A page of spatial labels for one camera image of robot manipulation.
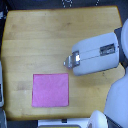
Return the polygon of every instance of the wooden tabletop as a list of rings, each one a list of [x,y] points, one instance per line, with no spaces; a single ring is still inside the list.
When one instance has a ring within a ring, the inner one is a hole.
[[[9,120],[89,117],[103,112],[116,69],[74,76],[63,66],[78,41],[121,27],[116,7],[10,11],[2,42],[5,112]],[[33,74],[69,73],[69,106],[33,108]]]

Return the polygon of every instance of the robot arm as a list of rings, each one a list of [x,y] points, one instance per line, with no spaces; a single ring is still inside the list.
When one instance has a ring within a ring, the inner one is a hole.
[[[73,68],[77,76],[115,68],[119,62],[126,70],[126,75],[111,86],[104,114],[95,111],[87,128],[104,125],[128,128],[128,20],[121,29],[120,33],[117,30],[116,34],[112,32],[80,41],[73,46],[72,55],[64,62],[64,66]]]

